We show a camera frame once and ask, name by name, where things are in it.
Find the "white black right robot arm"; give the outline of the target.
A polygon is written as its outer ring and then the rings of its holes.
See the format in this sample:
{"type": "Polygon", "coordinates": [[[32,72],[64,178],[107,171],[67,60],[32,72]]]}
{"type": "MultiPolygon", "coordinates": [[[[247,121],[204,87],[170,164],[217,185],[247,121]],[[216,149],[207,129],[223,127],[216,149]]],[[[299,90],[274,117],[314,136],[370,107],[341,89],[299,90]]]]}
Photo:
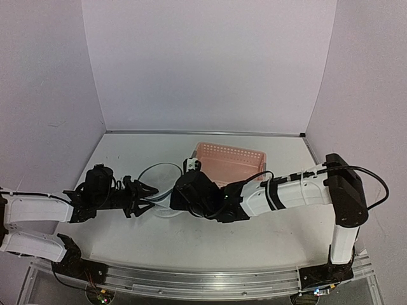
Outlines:
{"type": "Polygon", "coordinates": [[[360,176],[338,154],[307,171],[283,177],[260,172],[218,187],[195,158],[184,160],[184,172],[170,195],[170,209],[195,217],[232,223],[268,212],[311,205],[331,205],[335,213],[328,260],[299,270],[302,290],[328,287],[352,279],[354,245],[368,219],[360,176]]]}

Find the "white mesh laundry bag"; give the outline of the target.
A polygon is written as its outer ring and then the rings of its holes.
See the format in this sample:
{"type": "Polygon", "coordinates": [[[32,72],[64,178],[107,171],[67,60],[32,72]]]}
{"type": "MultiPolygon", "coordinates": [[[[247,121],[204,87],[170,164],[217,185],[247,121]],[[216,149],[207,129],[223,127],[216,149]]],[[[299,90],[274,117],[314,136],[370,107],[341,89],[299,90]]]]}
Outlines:
{"type": "Polygon", "coordinates": [[[183,169],[180,166],[162,162],[149,166],[138,176],[137,180],[158,190],[158,193],[148,197],[148,201],[155,204],[151,209],[154,216],[168,219],[182,213],[170,208],[173,187],[182,173],[183,169]]]}

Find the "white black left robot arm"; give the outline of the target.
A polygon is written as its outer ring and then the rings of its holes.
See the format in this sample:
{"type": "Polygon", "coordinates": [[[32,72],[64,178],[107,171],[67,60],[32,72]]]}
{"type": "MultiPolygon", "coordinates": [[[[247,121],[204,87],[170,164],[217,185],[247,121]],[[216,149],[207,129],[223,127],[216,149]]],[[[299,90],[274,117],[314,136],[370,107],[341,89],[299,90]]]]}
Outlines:
{"type": "Polygon", "coordinates": [[[45,234],[22,227],[23,222],[81,223],[96,217],[99,210],[122,210],[125,217],[138,217],[153,207],[148,198],[155,187],[124,177],[81,183],[62,196],[43,193],[1,191],[1,251],[28,255],[60,263],[73,278],[85,272],[85,263],[74,253],[74,242],[63,234],[45,234]]]}

